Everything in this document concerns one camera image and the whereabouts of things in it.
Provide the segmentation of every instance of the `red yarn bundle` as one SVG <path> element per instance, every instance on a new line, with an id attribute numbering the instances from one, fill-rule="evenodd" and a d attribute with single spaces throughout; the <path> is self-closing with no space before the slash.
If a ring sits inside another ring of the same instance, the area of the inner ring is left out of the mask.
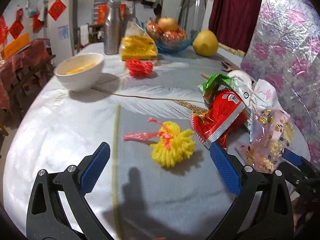
<path id="1" fill-rule="evenodd" d="M 132 77 L 148 77 L 150 76 L 153 68 L 153 64 L 151 62 L 142 63 L 139 59 L 135 58 L 126 60 L 125 66 Z"/>

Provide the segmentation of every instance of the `silver floral plastic sheet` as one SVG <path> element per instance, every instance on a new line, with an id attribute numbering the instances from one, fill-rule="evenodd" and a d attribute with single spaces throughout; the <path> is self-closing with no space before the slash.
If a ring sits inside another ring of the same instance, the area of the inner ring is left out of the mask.
<path id="1" fill-rule="evenodd" d="M 320 17 L 310 0 L 262 0 L 241 68 L 267 80 L 320 166 Z"/>

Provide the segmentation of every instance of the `yellow yarn pom-pom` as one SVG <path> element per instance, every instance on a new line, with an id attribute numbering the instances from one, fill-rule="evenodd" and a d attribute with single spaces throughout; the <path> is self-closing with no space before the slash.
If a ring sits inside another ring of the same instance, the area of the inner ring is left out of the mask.
<path id="1" fill-rule="evenodd" d="M 173 167 L 193 154 L 196 142 L 192 140 L 191 129 L 181 132 L 181 128 L 171 121 L 163 123 L 159 130 L 160 141 L 151 144 L 151 158 L 163 167 Z"/>

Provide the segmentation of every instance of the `yellow food in bowl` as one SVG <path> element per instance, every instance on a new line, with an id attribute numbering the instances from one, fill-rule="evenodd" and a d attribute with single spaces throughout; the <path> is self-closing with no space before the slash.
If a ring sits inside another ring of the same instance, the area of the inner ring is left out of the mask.
<path id="1" fill-rule="evenodd" d="M 92 68 L 96 65 L 96 63 L 91 63 L 87 66 L 84 66 L 84 67 L 79 67 L 79 68 L 76 68 L 76 69 L 73 69 L 73 70 L 70 70 L 66 73 L 66 75 L 72 75 L 72 74 L 76 74 L 76 73 L 79 73 L 79 72 L 82 72 L 82 71 L 85 71 L 89 68 Z"/>

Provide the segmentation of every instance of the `blue gripper pad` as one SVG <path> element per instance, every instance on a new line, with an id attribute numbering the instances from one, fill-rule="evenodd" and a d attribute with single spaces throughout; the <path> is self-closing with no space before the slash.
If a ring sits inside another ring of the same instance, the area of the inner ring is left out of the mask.
<path id="1" fill-rule="evenodd" d="M 219 144 L 212 143 L 210 147 L 210 157 L 216 165 L 224 183 L 229 192 L 238 196 L 241 192 L 241 181 L 238 172 L 232 166 L 226 156 L 225 150 L 221 149 Z"/>
<path id="2" fill-rule="evenodd" d="M 96 182 L 106 166 L 109 158 L 110 146 L 107 143 L 102 143 L 94 152 L 91 162 L 88 164 L 87 168 L 80 177 L 79 192 L 81 195 L 84 196 L 86 193 L 92 192 L 93 187 L 96 185 Z"/>
<path id="3" fill-rule="evenodd" d="M 288 162 L 292 163 L 295 166 L 300 166 L 302 164 L 300 156 L 296 155 L 287 148 L 284 149 L 282 153 L 282 158 L 286 159 Z"/>

